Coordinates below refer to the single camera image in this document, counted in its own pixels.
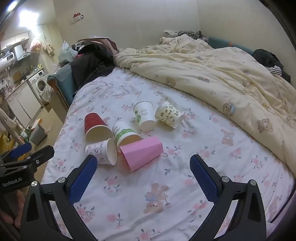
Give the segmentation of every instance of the bed sheet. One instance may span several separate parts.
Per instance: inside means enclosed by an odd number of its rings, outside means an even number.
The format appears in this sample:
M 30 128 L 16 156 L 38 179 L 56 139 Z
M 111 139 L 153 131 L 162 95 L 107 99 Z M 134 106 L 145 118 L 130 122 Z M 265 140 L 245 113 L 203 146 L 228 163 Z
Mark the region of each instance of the bed sheet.
M 133 106 L 142 100 L 152 102 L 155 109 L 168 100 L 185 118 L 176 129 L 158 122 L 153 131 L 141 132 Z M 98 113 L 111 128 L 117 121 L 129 122 L 143 138 L 158 136 L 164 147 L 164 153 L 133 173 L 125 171 L 121 158 L 114 167 L 98 165 L 81 201 L 74 204 L 98 240 L 189 240 L 213 206 L 189 167 L 196 153 L 221 176 L 257 181 L 267 227 L 293 188 L 287 166 L 215 108 L 117 67 L 76 94 L 42 183 L 67 177 L 85 159 L 84 118 L 89 112 Z M 153 204 L 162 208 L 154 210 Z M 70 237 L 54 203 L 52 208 L 62 233 Z M 217 235 L 226 231 L 234 209 L 233 204 Z

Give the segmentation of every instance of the blanket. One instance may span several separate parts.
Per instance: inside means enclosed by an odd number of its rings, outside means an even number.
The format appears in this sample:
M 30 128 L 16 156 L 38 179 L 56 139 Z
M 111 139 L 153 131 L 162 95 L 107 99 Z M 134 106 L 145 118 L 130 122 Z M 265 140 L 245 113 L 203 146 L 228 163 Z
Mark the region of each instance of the blanket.
M 214 106 L 296 176 L 296 90 L 288 82 L 235 47 L 213 49 L 185 34 L 160 42 L 127 48 L 114 57 L 115 64 Z

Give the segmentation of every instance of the striped clothing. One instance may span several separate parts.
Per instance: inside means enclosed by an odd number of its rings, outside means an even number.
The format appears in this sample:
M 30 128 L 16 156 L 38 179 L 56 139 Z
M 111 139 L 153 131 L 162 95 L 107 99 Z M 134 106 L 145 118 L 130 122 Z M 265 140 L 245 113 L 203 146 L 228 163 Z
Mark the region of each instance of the striped clothing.
M 281 68 L 280 67 L 278 67 L 278 66 L 273 66 L 273 67 L 270 67 L 270 68 L 268 68 L 268 67 L 266 67 L 272 74 L 276 74 L 276 75 L 279 75 L 279 76 L 281 76 Z

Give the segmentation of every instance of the blue gripper pad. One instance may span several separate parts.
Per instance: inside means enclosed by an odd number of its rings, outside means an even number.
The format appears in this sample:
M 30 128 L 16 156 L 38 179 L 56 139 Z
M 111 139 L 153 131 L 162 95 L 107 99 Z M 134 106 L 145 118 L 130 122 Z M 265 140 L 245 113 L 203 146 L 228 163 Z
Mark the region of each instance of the blue gripper pad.
M 190 169 L 195 179 L 197 180 L 199 186 L 201 187 L 207 200 L 215 204 L 219 199 L 218 197 L 219 187 L 217 187 L 215 181 L 212 179 L 212 177 L 207 171 L 210 168 L 206 165 L 206 163 L 203 161 L 203 159 L 199 155 L 193 155 L 190 158 Z M 214 174 L 214 179 L 220 182 L 219 174 L 216 173 L 217 175 L 215 175 L 215 173 L 212 172 L 212 174 Z
M 96 172 L 97 165 L 97 159 L 92 156 L 71 185 L 69 190 L 69 202 L 72 205 L 79 202 L 82 198 L 83 193 Z
M 11 158 L 19 158 L 23 154 L 26 154 L 27 152 L 29 152 L 31 149 L 32 149 L 31 143 L 27 142 L 27 143 L 13 149 L 10 153 L 10 157 Z

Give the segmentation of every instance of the red paper cup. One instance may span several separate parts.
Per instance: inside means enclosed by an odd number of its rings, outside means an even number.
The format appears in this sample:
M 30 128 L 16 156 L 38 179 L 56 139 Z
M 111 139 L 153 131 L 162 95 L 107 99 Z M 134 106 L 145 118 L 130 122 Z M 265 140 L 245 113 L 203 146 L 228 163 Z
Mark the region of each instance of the red paper cup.
M 84 119 L 85 142 L 93 144 L 113 138 L 111 129 L 102 118 L 94 112 L 86 115 Z
M 163 144 L 154 136 L 121 146 L 120 149 L 133 172 L 163 153 Z

